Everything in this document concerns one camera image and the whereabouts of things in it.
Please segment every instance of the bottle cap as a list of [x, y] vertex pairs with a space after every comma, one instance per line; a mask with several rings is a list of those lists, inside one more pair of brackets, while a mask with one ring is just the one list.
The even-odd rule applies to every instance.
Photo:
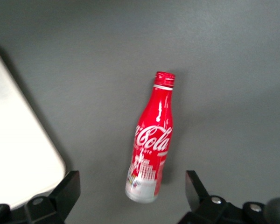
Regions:
[[164, 71], [158, 71], [155, 74], [154, 84], [172, 88], [174, 86], [174, 79], [175, 79], [174, 74], [164, 72]]

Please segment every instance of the gray table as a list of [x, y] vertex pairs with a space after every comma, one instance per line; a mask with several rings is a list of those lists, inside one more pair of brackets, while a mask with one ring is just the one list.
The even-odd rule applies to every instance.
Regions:
[[[280, 0], [0, 1], [0, 53], [82, 194], [67, 223], [174, 224], [185, 170], [241, 206], [280, 196]], [[157, 70], [176, 74], [158, 199], [124, 193]]]

